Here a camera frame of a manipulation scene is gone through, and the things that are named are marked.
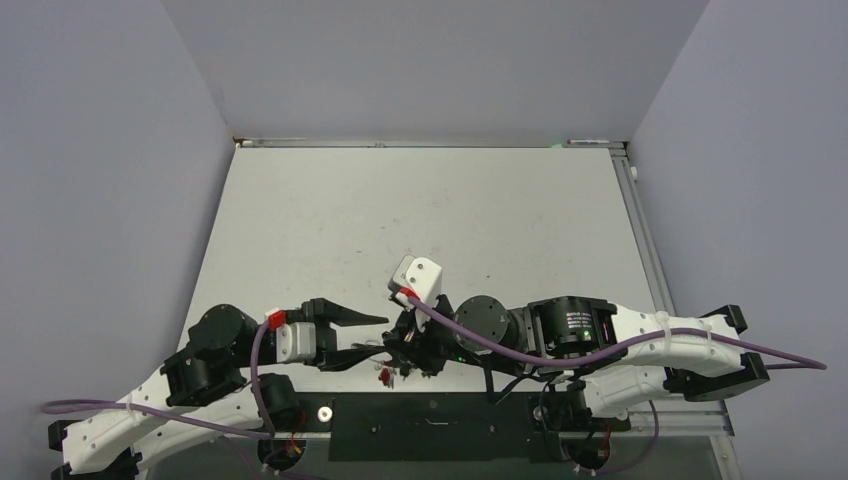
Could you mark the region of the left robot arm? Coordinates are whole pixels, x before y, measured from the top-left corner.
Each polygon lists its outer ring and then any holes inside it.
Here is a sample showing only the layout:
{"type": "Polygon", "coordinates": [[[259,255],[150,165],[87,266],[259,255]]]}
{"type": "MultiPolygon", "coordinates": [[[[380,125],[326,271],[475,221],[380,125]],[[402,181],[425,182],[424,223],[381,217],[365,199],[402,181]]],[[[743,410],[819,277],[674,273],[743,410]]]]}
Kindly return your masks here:
{"type": "Polygon", "coordinates": [[[263,321],[231,304],[211,307],[188,330],[188,342],[117,401],[69,399],[42,410],[57,416],[50,449],[63,460],[54,479],[133,479],[157,461],[216,436],[270,444],[283,434],[330,427],[329,400],[299,398],[289,376],[260,373],[299,364],[322,372],[351,368],[381,347],[340,350],[339,327],[384,325],[324,298],[263,321]]]}

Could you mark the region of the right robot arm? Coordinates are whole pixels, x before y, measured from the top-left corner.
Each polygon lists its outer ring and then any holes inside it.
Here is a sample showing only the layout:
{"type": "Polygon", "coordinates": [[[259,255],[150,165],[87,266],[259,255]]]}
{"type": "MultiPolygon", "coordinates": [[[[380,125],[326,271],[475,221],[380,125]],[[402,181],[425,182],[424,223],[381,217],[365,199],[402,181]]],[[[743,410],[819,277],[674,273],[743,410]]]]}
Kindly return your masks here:
{"type": "Polygon", "coordinates": [[[746,327],[735,305],[681,318],[577,296],[509,309],[478,295],[452,307],[441,294],[426,312],[403,311],[382,340],[402,372],[435,376],[453,361],[563,383],[561,416],[589,428],[644,402],[722,401],[768,382],[761,355],[738,344],[746,327]]]}

